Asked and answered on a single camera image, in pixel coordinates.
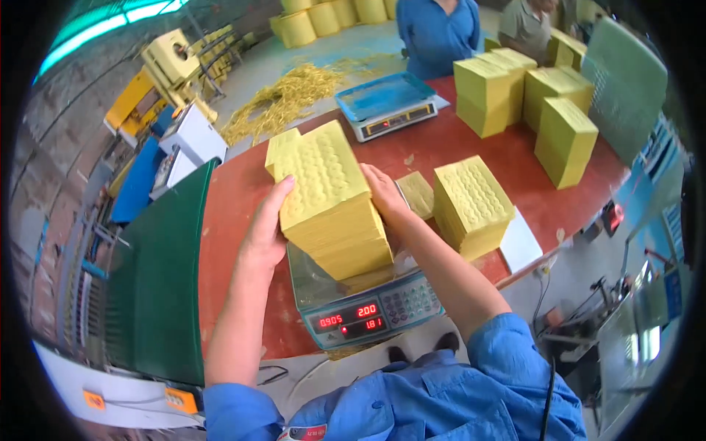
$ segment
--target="scale with blue tray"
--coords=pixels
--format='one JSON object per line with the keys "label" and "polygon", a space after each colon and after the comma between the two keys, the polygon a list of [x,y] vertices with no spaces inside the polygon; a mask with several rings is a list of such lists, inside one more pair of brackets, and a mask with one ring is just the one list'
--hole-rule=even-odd
{"label": "scale with blue tray", "polygon": [[364,143],[438,115],[434,95],[423,81],[400,72],[339,92],[335,99]]}
{"label": "scale with blue tray", "polygon": [[385,284],[347,296],[348,287],[287,244],[297,310],[318,347],[357,346],[399,334],[444,309],[417,267]]}

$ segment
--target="large yellow roll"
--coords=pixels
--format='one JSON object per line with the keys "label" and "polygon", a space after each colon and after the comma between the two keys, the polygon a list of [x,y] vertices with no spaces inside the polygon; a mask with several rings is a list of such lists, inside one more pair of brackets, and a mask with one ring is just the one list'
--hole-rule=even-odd
{"label": "large yellow roll", "polygon": [[396,18],[395,8],[397,7],[397,0],[385,0],[385,9],[388,11],[388,18],[394,20]]}
{"label": "large yellow roll", "polygon": [[375,25],[388,20],[383,0],[355,0],[355,9],[358,11],[360,22],[365,25]]}
{"label": "large yellow roll", "polygon": [[351,4],[351,0],[332,0],[331,4],[341,28],[350,28],[358,23],[358,17],[355,15],[355,8]]}
{"label": "large yellow roll", "polygon": [[312,4],[311,0],[282,0],[282,7],[285,9],[286,14],[293,14],[303,11],[304,9],[309,9]]}
{"label": "large yellow roll", "polygon": [[282,30],[280,28],[280,17],[270,17],[270,28],[272,29],[272,32],[274,32],[275,36],[279,38],[280,40],[282,39]]}
{"label": "large yellow roll", "polygon": [[307,12],[317,37],[325,37],[341,30],[331,3],[312,6]]}
{"label": "large yellow roll", "polygon": [[282,42],[285,47],[300,47],[316,40],[311,20],[306,11],[300,11],[280,19]]}

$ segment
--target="person in blue shirt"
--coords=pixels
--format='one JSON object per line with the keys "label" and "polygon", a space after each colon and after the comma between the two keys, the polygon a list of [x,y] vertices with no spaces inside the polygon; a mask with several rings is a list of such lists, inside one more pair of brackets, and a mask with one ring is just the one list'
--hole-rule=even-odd
{"label": "person in blue shirt", "polygon": [[456,324],[470,364],[458,363],[452,349],[412,364],[398,361],[311,400],[285,424],[272,399],[255,386],[268,288],[285,256],[278,212],[294,187],[288,176],[253,216],[210,342],[203,391],[208,439],[586,438],[579,399],[539,354],[527,323],[408,208],[389,176],[371,165],[361,169],[385,223],[411,250]]}
{"label": "person in blue shirt", "polygon": [[481,35],[474,0],[397,0],[407,70],[422,80],[453,75],[453,62],[474,56]]}

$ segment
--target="blue shirt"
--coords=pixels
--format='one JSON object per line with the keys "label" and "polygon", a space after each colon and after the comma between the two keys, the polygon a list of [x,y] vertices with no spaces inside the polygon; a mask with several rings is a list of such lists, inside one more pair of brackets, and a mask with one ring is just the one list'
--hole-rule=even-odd
{"label": "blue shirt", "polygon": [[[402,370],[394,363],[311,400],[287,427],[326,424],[325,439],[341,441],[537,440],[551,369],[527,323],[512,313],[499,315],[471,336],[467,348],[470,365],[458,363],[449,349]],[[275,403],[256,389],[215,385],[203,400],[211,441],[273,441],[282,433],[285,422]],[[581,403],[559,375],[546,438],[586,438]]]}
{"label": "blue shirt", "polygon": [[407,70],[422,80],[452,75],[453,62],[473,57],[478,48],[481,24],[473,0],[458,0],[450,16],[434,0],[398,0],[396,11]]}

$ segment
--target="shoe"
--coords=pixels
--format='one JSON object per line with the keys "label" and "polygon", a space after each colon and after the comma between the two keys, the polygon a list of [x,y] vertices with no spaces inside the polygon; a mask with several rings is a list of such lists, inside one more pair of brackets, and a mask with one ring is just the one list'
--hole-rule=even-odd
{"label": "shoe", "polygon": [[453,353],[456,354],[458,348],[460,348],[460,342],[458,341],[458,336],[456,335],[456,333],[447,332],[446,334],[441,336],[438,342],[436,342],[434,351],[440,351],[441,349],[451,349]]}
{"label": "shoe", "polygon": [[409,363],[409,359],[399,346],[388,347],[388,358],[390,359],[390,363],[396,363],[398,361]]}

